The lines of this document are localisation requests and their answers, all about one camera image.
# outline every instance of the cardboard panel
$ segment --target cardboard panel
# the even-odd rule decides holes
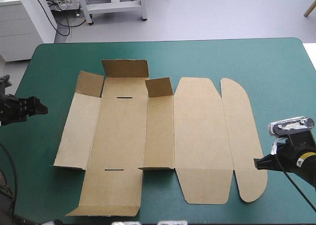
[[[149,98],[142,169],[173,169],[173,141],[173,96]]]
[[[88,96],[100,97],[103,81],[103,75],[80,71],[75,91]]]
[[[250,101],[243,87],[231,79],[221,80],[221,91],[239,194],[251,202],[264,192],[268,175],[253,163],[263,154]]]
[[[135,217],[138,210],[139,206],[79,206],[66,216]]]
[[[148,78],[106,78],[102,97],[147,97]]]
[[[189,204],[225,204],[228,201],[232,170],[177,168],[176,171]]]
[[[146,60],[102,60],[107,77],[149,77]]]
[[[142,166],[147,103],[147,97],[102,98],[89,170]]]
[[[233,163],[222,100],[211,80],[180,79],[174,96],[174,144],[175,167],[185,199],[201,204],[225,203]],[[208,181],[222,184],[203,183]],[[197,194],[197,185],[208,194],[207,201]]]
[[[87,170],[79,208],[70,215],[134,216],[141,203],[142,181],[141,170]]]
[[[169,77],[147,80],[146,87],[150,98],[173,95]]]
[[[74,94],[54,166],[87,168],[100,104],[101,98]]]

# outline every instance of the gray floor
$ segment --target gray floor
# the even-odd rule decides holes
[[[109,0],[89,0],[90,3]],[[316,11],[303,13],[313,0],[147,0],[148,20],[141,12],[94,15],[92,26],[73,28],[71,35],[56,36],[56,42],[158,41],[226,38],[296,37],[316,42]],[[72,25],[84,17],[67,16]],[[28,62],[3,63],[2,74],[11,74],[15,85]]]

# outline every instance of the black cable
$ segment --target black cable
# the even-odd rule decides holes
[[[14,198],[13,198],[12,207],[11,207],[12,224],[14,224],[14,219],[15,219],[14,210],[15,210],[16,198],[18,196],[18,177],[16,173],[15,164],[14,164],[13,158],[11,157],[11,154],[9,153],[9,150],[2,143],[0,143],[0,146],[2,147],[3,151],[6,153],[6,155],[8,156],[10,160],[12,170],[13,170],[13,175],[14,175]]]
[[[51,26],[54,28],[54,30],[55,30],[58,34],[60,34],[61,36],[67,37],[67,36],[70,34],[70,27],[69,27],[68,20],[67,20],[67,24],[68,24],[68,33],[67,33],[67,34],[62,34],[61,32],[59,32],[59,31],[57,30],[57,28],[55,28],[55,27],[54,27],[54,25],[53,25],[53,24],[52,24],[52,22],[50,21],[50,19],[49,19],[48,15],[47,15],[47,13],[46,13],[46,11],[45,11],[45,9],[44,9],[43,5],[41,4],[40,0],[37,0],[37,1],[39,2],[39,4],[40,4],[41,8],[43,9],[43,11],[44,11],[44,13],[45,13],[46,17],[48,18],[48,20],[49,20],[49,22],[50,22]]]
[[[59,23],[59,22],[57,22],[56,21],[56,23],[57,24],[59,24],[59,25],[61,25],[61,26],[64,26],[64,27],[68,27],[67,25],[64,25],[64,24],[61,24],[61,23]],[[77,24],[77,25],[71,25],[71,26],[69,26],[70,28],[75,28],[75,27],[79,27],[79,26],[81,26],[82,24],[84,24],[85,23],[85,20],[83,20],[83,22],[82,23],[80,23],[80,24]]]
[[[278,160],[277,154],[275,154],[276,156],[276,160],[278,165],[280,166],[280,168],[282,169],[283,173],[285,174],[285,176],[289,179],[289,181],[294,185],[294,187],[298,190],[298,192],[301,194],[301,196],[306,200],[306,202],[311,206],[311,208],[315,211],[316,213],[316,208],[315,206],[310,202],[310,200],[306,197],[306,195],[304,195],[304,193],[301,191],[301,189],[295,184],[295,182],[292,180],[292,178],[290,178],[290,176],[288,175],[288,173],[284,170],[284,168],[282,167],[280,161]]]

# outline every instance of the robotic arm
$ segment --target robotic arm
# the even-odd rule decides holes
[[[276,137],[272,151],[261,159],[255,158],[254,163],[258,170],[282,171],[316,212],[316,207],[287,174],[295,173],[316,188],[316,144],[311,133],[313,127],[314,121],[304,116],[270,123],[270,135]]]
[[[5,94],[5,88],[11,86],[9,75],[0,77],[0,122],[8,125],[14,122],[26,121],[27,115],[47,114],[48,109],[36,97],[27,99],[16,98]]]

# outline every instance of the white cabinet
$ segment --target white cabinet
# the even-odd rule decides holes
[[[57,28],[45,0],[40,0]],[[31,59],[36,47],[54,43],[56,31],[37,0],[0,0],[0,55],[5,61]]]

